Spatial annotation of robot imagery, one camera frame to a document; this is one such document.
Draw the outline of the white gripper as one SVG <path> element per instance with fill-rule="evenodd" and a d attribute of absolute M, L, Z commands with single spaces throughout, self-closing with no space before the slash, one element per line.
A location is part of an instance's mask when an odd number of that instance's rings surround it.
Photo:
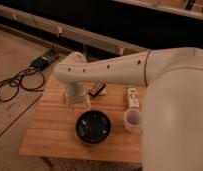
<path fill-rule="evenodd" d="M 83 83 L 65 85 L 65 98 L 68 104 L 82 103 L 87 99 L 87 90 Z"/>

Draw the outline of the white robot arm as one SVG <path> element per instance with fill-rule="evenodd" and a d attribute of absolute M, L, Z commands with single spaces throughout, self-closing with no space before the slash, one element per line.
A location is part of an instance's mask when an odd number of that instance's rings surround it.
<path fill-rule="evenodd" d="M 88 63 L 73 52 L 59 62 L 55 78 L 70 103 L 85 82 L 144 86 L 143 171 L 203 171 L 203 49 L 151 50 Z"/>

